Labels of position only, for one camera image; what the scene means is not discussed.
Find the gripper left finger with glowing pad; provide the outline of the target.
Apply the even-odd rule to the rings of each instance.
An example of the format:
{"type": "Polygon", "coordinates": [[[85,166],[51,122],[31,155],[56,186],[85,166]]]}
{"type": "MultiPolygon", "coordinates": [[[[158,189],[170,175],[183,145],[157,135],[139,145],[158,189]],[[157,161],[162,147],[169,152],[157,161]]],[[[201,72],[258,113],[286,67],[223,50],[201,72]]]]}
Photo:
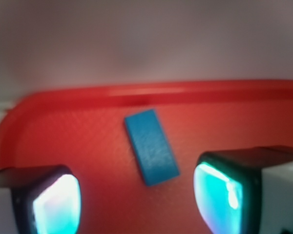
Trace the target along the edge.
{"type": "Polygon", "coordinates": [[[78,179],[64,165],[0,169],[0,234],[75,234],[78,179]]]}

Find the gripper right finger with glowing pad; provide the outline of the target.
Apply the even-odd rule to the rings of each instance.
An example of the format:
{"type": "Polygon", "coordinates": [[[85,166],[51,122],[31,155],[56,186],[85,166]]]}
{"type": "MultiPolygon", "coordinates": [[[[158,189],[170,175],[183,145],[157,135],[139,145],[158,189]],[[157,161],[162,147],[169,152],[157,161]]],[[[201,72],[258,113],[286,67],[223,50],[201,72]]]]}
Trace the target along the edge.
{"type": "Polygon", "coordinates": [[[204,152],[193,189],[213,234],[293,234],[293,147],[204,152]]]}

